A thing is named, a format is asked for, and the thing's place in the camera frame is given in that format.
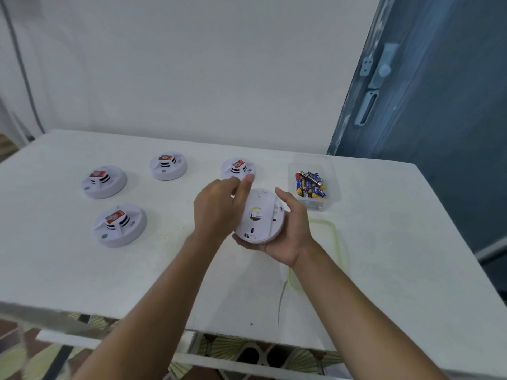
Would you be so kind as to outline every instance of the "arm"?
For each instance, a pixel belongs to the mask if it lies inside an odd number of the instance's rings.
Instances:
[[[225,237],[237,227],[253,179],[247,175],[241,183],[236,177],[215,180],[199,193],[194,201],[194,232],[75,380],[160,380],[167,373],[202,279]]]
[[[306,208],[292,194],[276,189],[287,203],[285,229],[256,246],[289,265],[356,380],[446,379],[440,369],[382,313],[334,264],[310,234]]]

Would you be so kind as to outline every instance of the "smoke detector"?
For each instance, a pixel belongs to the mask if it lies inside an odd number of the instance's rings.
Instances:
[[[187,159],[178,152],[165,152],[152,158],[149,168],[157,180],[174,180],[187,172]]]
[[[220,178],[222,180],[233,176],[243,180],[243,178],[249,173],[255,175],[255,164],[244,158],[236,157],[228,159],[220,168]]]
[[[265,189],[252,189],[236,234],[249,243],[264,244],[278,236],[283,221],[282,200]]]
[[[93,224],[93,235],[108,248],[133,242],[146,228],[146,213],[137,205],[120,204],[103,211]]]
[[[117,194],[127,183],[125,172],[114,165],[93,170],[83,181],[81,189],[89,198],[106,198]]]

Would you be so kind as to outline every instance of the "white wall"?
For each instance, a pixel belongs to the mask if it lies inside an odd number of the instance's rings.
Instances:
[[[41,120],[325,153],[379,0],[6,0]],[[35,129],[4,20],[0,98]]]

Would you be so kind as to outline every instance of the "clear plastic box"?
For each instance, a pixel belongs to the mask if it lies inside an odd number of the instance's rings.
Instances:
[[[331,204],[340,199],[338,180],[336,179],[333,163],[329,159],[332,156],[319,156],[315,154],[297,154],[292,163],[288,165],[288,189],[295,198],[303,203],[307,209],[325,211]],[[295,174],[297,172],[318,173],[324,182],[326,189],[324,198],[301,197],[297,193]]]

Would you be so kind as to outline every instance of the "hand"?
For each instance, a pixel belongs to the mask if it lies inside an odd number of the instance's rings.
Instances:
[[[206,185],[194,200],[194,235],[223,242],[238,227],[253,181],[248,174],[242,181],[231,177]]]
[[[280,235],[266,244],[251,244],[240,239],[236,234],[232,237],[242,247],[266,252],[276,261],[292,268],[300,254],[315,244],[315,241],[310,233],[305,206],[291,193],[282,191],[278,187],[275,188],[275,192],[290,209],[290,212],[285,211],[285,221]]]

